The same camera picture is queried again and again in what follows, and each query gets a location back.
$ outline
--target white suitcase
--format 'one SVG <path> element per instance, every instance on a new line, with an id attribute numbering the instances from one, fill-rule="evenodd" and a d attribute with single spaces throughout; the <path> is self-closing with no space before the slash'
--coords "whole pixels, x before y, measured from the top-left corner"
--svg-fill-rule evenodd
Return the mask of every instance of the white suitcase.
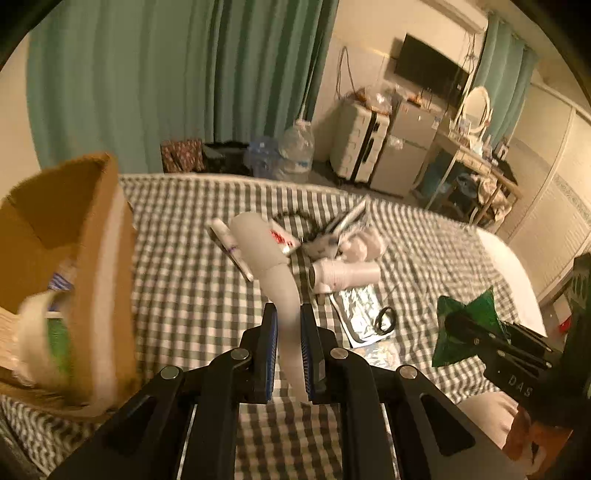
<path id="1" fill-rule="evenodd" d="M 330 165 L 342 179 L 369 181 L 378 160 L 390 118 L 358 102 L 343 101 L 330 151 Z"/>

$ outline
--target refrigerator door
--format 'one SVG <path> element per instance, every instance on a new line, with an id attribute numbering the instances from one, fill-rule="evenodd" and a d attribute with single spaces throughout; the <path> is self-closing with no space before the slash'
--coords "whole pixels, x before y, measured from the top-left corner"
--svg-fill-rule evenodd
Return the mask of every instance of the refrigerator door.
<path id="1" fill-rule="evenodd" d="M 412 103 L 401 102 L 390 128 L 390 134 L 420 147 L 429 148 L 438 127 L 439 121 L 435 115 L 421 110 Z"/>
<path id="2" fill-rule="evenodd" d="M 371 178 L 370 187 L 380 192 L 406 197 L 417 178 L 427 150 L 404 142 L 402 149 L 386 139 L 382 155 Z"/>

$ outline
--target cardboard box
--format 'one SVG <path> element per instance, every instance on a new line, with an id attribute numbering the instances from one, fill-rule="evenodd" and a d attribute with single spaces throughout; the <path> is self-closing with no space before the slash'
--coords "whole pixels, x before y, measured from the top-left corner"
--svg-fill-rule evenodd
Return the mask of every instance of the cardboard box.
<path id="1" fill-rule="evenodd" d="M 10 313 L 46 291 L 62 262 L 76 266 L 67 392 L 24 387 L 0 366 L 0 393 L 52 414 L 100 420 L 139 388 L 131 315 L 135 231 L 115 159 L 88 155 L 22 182 L 2 201 L 0 231 L 0 307 Z"/>

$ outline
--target air conditioner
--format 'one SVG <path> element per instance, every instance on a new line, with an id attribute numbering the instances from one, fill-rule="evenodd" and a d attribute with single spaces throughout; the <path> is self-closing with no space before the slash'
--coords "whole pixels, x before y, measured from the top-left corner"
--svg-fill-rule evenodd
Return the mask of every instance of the air conditioner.
<path id="1" fill-rule="evenodd" d="M 470 34 L 481 34 L 488 27 L 486 14 L 466 0 L 423 0 Z"/>

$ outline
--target metal screw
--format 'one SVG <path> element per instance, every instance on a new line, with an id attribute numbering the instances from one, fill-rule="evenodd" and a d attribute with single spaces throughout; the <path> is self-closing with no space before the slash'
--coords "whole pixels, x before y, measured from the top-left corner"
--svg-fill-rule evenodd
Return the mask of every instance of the metal screw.
<path id="1" fill-rule="evenodd" d="M 349 356 L 349 352 L 344 348 L 333 348 L 330 351 L 330 356 L 337 360 L 344 360 Z"/>
<path id="2" fill-rule="evenodd" d="M 250 352 L 245 348 L 235 348 L 230 355 L 234 360 L 246 360 Z"/>
<path id="3" fill-rule="evenodd" d="M 416 378 L 418 375 L 417 369 L 411 367 L 410 365 L 403 365 L 400 367 L 400 376 L 403 378 L 407 378 L 408 380 L 412 380 Z"/>
<path id="4" fill-rule="evenodd" d="M 180 370 L 177 367 L 169 365 L 160 371 L 160 376 L 165 380 L 172 380 L 173 378 L 177 378 L 179 372 Z"/>

